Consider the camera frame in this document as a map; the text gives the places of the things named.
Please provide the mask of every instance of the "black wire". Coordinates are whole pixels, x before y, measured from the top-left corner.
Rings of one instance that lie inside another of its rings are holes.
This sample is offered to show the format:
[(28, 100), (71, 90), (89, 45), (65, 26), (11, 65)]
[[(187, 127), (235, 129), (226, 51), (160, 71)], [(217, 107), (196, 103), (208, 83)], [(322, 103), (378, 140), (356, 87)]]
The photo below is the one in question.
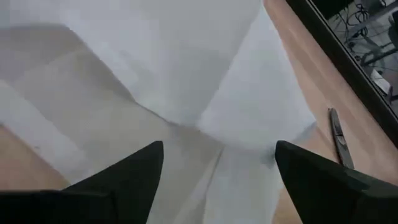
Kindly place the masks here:
[(346, 41), (345, 41), (345, 42), (347, 42), (348, 24), (347, 24), (347, 22), (343, 19), (343, 16), (341, 16), (340, 12), (338, 13), (338, 15), (340, 16), (340, 19), (344, 22), (344, 25), (346, 26), (346, 29), (345, 29), (344, 33), (345, 33), (345, 38), (346, 38)]
[(347, 14), (346, 14), (346, 43), (348, 39), (348, 14), (349, 14), (349, 5), (347, 5)]
[[(363, 7), (363, 5), (361, 3), (359, 4), (355, 4), (356, 8), (358, 9), (358, 11), (356, 11), (353, 15), (356, 18), (356, 20), (361, 23), (366, 21), (369, 18), (369, 13), (368, 11)], [(368, 34), (368, 28), (364, 27), (363, 29), (361, 29), (360, 31), (358, 31), (355, 35), (361, 35), (361, 36), (366, 36)]]
[(335, 22), (336, 20), (338, 20), (338, 15), (335, 15), (335, 19), (333, 20), (333, 22)]
[[(370, 35), (369, 38), (370, 37), (377, 37), (378, 35), (383, 34), (383, 33), (387, 32), (388, 30), (389, 29), (385, 29), (385, 30), (381, 31), (380, 33), (377, 33), (377, 34), (374, 34), (374, 35)], [(354, 40), (363, 40), (363, 39), (364, 39), (364, 37), (360, 37), (360, 38), (355, 38)]]
[(334, 32), (338, 32), (336, 29), (337, 29), (338, 26), (341, 24), (341, 22), (342, 22), (341, 19), (337, 22), (337, 25), (336, 25), (335, 28), (333, 29)]

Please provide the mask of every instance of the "wooden tabletop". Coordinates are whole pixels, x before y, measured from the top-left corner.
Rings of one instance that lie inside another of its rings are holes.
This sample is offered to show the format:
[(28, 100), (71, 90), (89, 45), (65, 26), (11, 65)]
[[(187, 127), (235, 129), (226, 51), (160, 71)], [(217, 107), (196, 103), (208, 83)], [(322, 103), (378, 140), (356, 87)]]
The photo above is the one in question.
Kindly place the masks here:
[[(317, 129), (300, 146), (337, 161), (328, 108), (336, 108), (355, 169), (398, 185), (398, 150), (285, 0), (264, 0), (289, 55)], [(301, 223), (284, 189), (274, 223)]]
[(0, 124), (0, 190), (63, 189), (68, 182)]

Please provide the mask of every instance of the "floor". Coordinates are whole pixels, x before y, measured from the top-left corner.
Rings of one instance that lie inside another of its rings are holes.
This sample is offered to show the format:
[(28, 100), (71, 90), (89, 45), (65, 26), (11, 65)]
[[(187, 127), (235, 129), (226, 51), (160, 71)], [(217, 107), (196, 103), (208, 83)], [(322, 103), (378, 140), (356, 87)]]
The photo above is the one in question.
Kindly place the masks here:
[[(331, 17), (328, 20), (328, 23), (333, 32), (342, 43), (345, 43), (345, 46), (347, 47), (347, 49), (349, 49), (352, 56), (357, 59), (358, 63), (360, 62), (361, 58), (372, 49), (369, 43), (367, 43), (366, 40), (360, 35), (355, 38), (349, 39), (349, 41), (346, 41), (346, 30), (358, 24), (359, 21), (364, 20), (362, 18), (362, 14), (359, 13), (360, 10), (356, 6), (356, 4), (358, 5), (360, 2), (360, 0), (354, 1), (346, 9), (343, 9), (342, 11), (340, 11), (339, 14)], [(385, 2), (386, 5), (389, 5), (393, 1), (386, 0)], [(391, 44), (391, 40), (389, 37), (389, 28), (391, 27), (389, 18), (391, 17), (391, 14), (396, 10), (398, 10), (398, 8), (393, 9), (390, 13), (380, 17), (379, 19), (371, 22), (368, 26), (366, 26), (367, 37), (369, 37), (378, 46), (386, 45), (382, 49), (382, 52), (386, 52), (394, 48), (394, 44)], [(382, 75), (382, 77), (387, 80), (389, 84), (393, 87), (393, 95), (398, 95), (397, 53), (370, 64), (368, 68), (378, 71)], [(393, 101), (391, 103), (391, 106), (392, 109), (398, 114), (398, 101)]]

